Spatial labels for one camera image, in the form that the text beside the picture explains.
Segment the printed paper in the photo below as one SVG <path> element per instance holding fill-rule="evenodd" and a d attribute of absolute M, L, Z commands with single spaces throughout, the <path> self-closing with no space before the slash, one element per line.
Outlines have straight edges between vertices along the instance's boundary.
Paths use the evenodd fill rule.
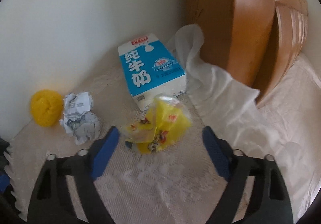
<path fill-rule="evenodd" d="M 96 140 L 101 133 L 101 124 L 92 111 L 93 99 L 89 92 L 65 95 L 63 104 L 63 118 L 59 123 L 66 134 L 75 138 L 75 144 Z"/>

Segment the yellow snack wrapper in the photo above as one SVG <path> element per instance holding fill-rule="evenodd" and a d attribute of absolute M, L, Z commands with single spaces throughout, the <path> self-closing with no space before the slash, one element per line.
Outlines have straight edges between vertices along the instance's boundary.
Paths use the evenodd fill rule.
<path fill-rule="evenodd" d="M 191 115 L 178 98 L 159 94 L 145 117 L 124 126 L 121 132 L 127 148 L 140 154 L 151 154 L 177 143 L 191 125 Z"/>

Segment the yellow mesh ball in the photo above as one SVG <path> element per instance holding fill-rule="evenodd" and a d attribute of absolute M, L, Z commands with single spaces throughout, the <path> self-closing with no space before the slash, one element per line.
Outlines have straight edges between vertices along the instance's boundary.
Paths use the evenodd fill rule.
<path fill-rule="evenodd" d="M 41 127 L 52 127 L 60 119 L 63 111 L 63 97 L 53 90 L 37 91 L 30 100 L 30 113 Z"/>

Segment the bed with pink sheet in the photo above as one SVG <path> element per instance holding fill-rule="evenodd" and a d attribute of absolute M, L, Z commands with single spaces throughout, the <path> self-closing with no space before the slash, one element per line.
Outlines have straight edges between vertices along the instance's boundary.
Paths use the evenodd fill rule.
<path fill-rule="evenodd" d="M 320 190 L 320 78 L 304 54 L 261 102 L 259 110 L 275 128 L 275 151 L 297 222 Z"/>

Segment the blue white milk carton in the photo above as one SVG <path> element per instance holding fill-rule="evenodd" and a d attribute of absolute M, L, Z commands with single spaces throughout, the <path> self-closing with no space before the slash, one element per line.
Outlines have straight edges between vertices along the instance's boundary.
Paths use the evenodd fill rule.
<path fill-rule="evenodd" d="M 120 45 L 118 53 L 128 91 L 140 110 L 146 110 L 159 94 L 185 93 L 184 69 L 153 33 Z"/>

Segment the wooden headboard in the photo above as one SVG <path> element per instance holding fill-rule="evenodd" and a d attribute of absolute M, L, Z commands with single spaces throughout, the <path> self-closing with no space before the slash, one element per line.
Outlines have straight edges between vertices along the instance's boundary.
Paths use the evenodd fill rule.
<path fill-rule="evenodd" d="M 186 20 L 203 31 L 201 59 L 259 90 L 260 103 L 301 52 L 308 4 L 306 0 L 186 0 Z"/>

